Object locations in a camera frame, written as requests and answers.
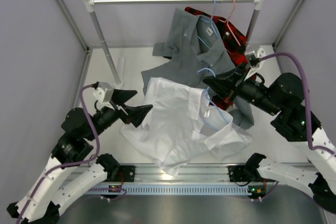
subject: blue hanger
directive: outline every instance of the blue hanger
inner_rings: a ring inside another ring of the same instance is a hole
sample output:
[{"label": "blue hanger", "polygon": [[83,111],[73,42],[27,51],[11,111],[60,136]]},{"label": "blue hanger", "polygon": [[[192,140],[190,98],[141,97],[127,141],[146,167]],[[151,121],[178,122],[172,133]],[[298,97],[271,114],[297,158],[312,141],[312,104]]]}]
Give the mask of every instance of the blue hanger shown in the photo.
[{"label": "blue hanger", "polygon": [[[205,20],[205,19],[203,19],[203,18],[200,18],[200,20],[202,20],[202,21],[204,21],[204,22],[207,22],[207,23],[210,23],[211,24],[211,27],[212,27],[212,29],[213,29],[213,31],[214,31],[214,33],[215,33],[215,35],[217,36],[217,38],[219,38],[219,35],[217,34],[217,31],[216,31],[216,29],[215,29],[215,27],[214,27],[214,22],[213,22],[213,17],[214,17],[214,15],[215,15],[215,11],[216,11],[216,5],[217,5],[217,3],[216,3],[216,1],[215,0],[213,0],[214,1],[214,9],[213,9],[213,11],[212,11],[212,14],[211,14],[211,18],[210,18],[210,21],[209,20]],[[201,37],[200,36],[198,36],[198,39],[208,48],[208,49],[210,49],[210,46],[204,41],[204,40],[202,40],[201,39]]]}]

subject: wrinkled fabric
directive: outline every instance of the wrinkled fabric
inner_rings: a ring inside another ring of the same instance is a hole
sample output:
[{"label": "wrinkled fabric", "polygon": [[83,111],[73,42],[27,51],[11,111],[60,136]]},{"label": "wrinkled fabric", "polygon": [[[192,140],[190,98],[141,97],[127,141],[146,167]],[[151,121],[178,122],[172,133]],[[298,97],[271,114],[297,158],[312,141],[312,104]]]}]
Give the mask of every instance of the wrinkled fabric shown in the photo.
[{"label": "wrinkled fabric", "polygon": [[121,128],[122,135],[166,173],[177,176],[181,165],[206,152],[220,161],[244,150],[251,136],[233,124],[233,117],[209,107],[203,89],[152,78],[143,104],[152,104],[142,124]]},{"label": "wrinkled fabric", "polygon": [[[207,86],[202,80],[212,74],[208,71],[197,73],[198,70],[210,68],[215,73],[223,73],[235,68],[217,27],[208,23],[210,20],[203,15],[195,16],[184,10],[175,10],[166,43],[155,44],[153,49],[154,56],[172,57],[172,59],[161,66],[141,72],[145,94],[151,77],[162,77],[192,88],[205,89]],[[209,94],[214,96],[215,92],[210,89]],[[254,119],[250,105],[242,100],[236,106],[238,110],[234,114],[234,122],[244,129],[253,126]]]}]

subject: gray shirt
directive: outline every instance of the gray shirt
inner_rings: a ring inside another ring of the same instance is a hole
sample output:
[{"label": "gray shirt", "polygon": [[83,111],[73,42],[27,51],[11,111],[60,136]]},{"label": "gray shirt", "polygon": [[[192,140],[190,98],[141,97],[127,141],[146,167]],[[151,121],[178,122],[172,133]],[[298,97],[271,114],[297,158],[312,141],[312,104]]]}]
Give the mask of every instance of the gray shirt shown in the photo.
[{"label": "gray shirt", "polygon": [[[192,88],[205,89],[207,86],[202,80],[212,74],[209,71],[197,73],[198,70],[210,68],[215,73],[223,73],[235,68],[217,27],[212,26],[210,20],[203,15],[195,16],[181,9],[175,10],[166,43],[155,44],[153,50],[154,56],[167,56],[172,59],[161,66],[141,72],[144,93],[151,77],[162,77]],[[250,128],[254,124],[250,105],[241,98],[236,98],[234,103],[238,108],[230,112],[234,123],[243,129]]]}]

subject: white enclosure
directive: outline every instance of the white enclosure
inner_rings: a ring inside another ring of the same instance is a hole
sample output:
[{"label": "white enclosure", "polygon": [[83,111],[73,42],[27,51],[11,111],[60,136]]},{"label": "white enclosure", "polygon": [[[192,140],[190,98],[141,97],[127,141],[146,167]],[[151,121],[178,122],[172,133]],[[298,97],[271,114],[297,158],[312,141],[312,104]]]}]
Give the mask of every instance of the white enclosure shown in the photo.
[{"label": "white enclosure", "polygon": [[[266,0],[250,44],[262,45],[267,55],[274,50],[289,51],[299,58],[309,82],[312,111],[336,144],[334,2]],[[114,78],[82,0],[0,3],[0,222],[14,223],[5,209],[9,202],[21,199],[40,174],[64,132],[60,126],[67,112],[79,105],[79,89],[97,81],[113,83]],[[213,3],[95,6],[112,61],[117,66],[120,59],[124,60],[122,88],[138,91],[128,105],[139,105],[144,98],[140,72],[168,61],[152,56],[153,45],[166,41],[175,8],[186,6],[207,13],[214,8]],[[216,7],[215,15],[227,17],[233,5],[218,3]],[[252,14],[252,3],[237,3],[230,21],[246,34]],[[275,42],[279,42],[276,48],[272,46]],[[283,71],[297,73],[287,60],[275,58],[265,61],[260,73],[269,85]],[[89,112],[94,114],[92,92],[86,91],[84,99]],[[225,160],[225,164],[218,164],[219,160],[210,153],[191,160],[193,169],[199,169],[197,175],[188,175],[195,184],[204,184],[207,166],[217,165],[216,172],[225,173],[227,179],[228,171],[222,171],[222,167],[244,163],[254,152],[279,162],[307,163],[307,158],[270,125],[274,117],[254,106],[252,110],[255,125],[248,130],[254,137],[250,147]],[[120,134],[122,125],[119,120],[101,134],[101,153],[111,153],[121,164],[142,170],[154,167]],[[156,173],[160,175],[155,178],[158,181],[171,179],[157,170]]]}]

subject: metal frame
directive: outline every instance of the metal frame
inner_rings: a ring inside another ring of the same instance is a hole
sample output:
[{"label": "metal frame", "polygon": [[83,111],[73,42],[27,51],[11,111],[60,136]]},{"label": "metal frame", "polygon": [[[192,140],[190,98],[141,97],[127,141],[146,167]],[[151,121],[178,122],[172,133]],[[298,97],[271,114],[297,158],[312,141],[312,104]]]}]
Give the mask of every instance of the metal frame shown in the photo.
[{"label": "metal frame", "polygon": [[74,21],[72,15],[70,14],[70,11],[68,9],[68,7],[66,6],[66,4],[64,3],[63,0],[55,0],[56,3],[58,4],[59,8],[61,9],[61,11],[63,12],[66,20],[68,21],[70,27],[72,28],[73,32],[75,33],[79,43],[81,44],[83,50],[85,51],[85,53],[88,52],[89,50],[89,47],[88,45],[86,44],[82,34],[80,33],[77,25],[76,25],[76,22]]},{"label": "metal frame", "polygon": [[80,89],[84,86],[86,74],[89,70],[91,55],[92,55],[92,49],[89,49],[89,51],[85,53],[84,61],[80,69],[80,73],[76,83],[76,90],[71,100],[71,109],[79,106],[79,92]]},{"label": "metal frame", "polygon": [[[98,18],[96,16],[96,12],[94,9],[95,5],[128,5],[128,4],[211,4],[214,0],[83,0],[86,6],[87,11],[90,14],[92,23],[94,28],[96,29],[97,35],[100,40],[100,45],[104,51],[106,56],[107,62],[110,66],[111,72],[114,77],[114,87],[121,88],[122,87],[122,74],[123,71],[123,63],[124,59],[119,60],[118,71],[113,63],[110,50],[107,46],[106,40],[104,38],[103,32],[101,30]],[[232,3],[233,0],[215,0],[216,3]],[[234,0],[236,3],[253,3],[254,4],[254,11],[250,20],[250,24],[247,29],[246,39],[247,42],[250,40],[250,36],[253,32],[254,26],[257,22],[257,18],[261,7],[263,5],[264,0]]]},{"label": "metal frame", "polygon": [[296,17],[298,11],[301,9],[302,5],[306,0],[297,0],[294,5],[294,8],[291,10],[288,18],[286,19],[286,23],[283,25],[277,39],[273,43],[274,50],[277,49],[278,45],[281,43],[282,39],[284,38],[286,32],[289,29],[290,24],[293,22],[294,18]]}]

